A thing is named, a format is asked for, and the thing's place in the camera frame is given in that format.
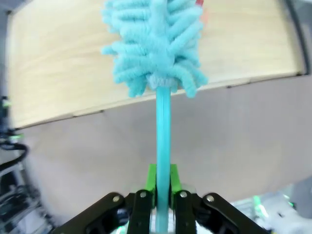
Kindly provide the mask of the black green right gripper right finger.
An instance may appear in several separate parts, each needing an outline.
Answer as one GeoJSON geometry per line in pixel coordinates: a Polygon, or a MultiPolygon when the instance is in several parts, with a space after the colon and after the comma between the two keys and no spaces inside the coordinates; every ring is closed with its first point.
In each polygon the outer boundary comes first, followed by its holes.
{"type": "Polygon", "coordinates": [[[213,234],[261,234],[263,228],[216,193],[200,197],[182,188],[177,165],[170,168],[171,207],[176,234],[196,234],[197,225],[213,234]]]}

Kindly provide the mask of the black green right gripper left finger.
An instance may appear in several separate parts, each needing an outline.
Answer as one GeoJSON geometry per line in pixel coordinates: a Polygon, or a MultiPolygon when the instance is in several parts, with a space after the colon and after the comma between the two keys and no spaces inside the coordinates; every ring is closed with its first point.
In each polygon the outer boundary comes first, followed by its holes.
{"type": "Polygon", "coordinates": [[[108,193],[56,228],[54,234],[148,234],[156,198],[156,165],[148,169],[146,185],[123,196],[108,193]]]}

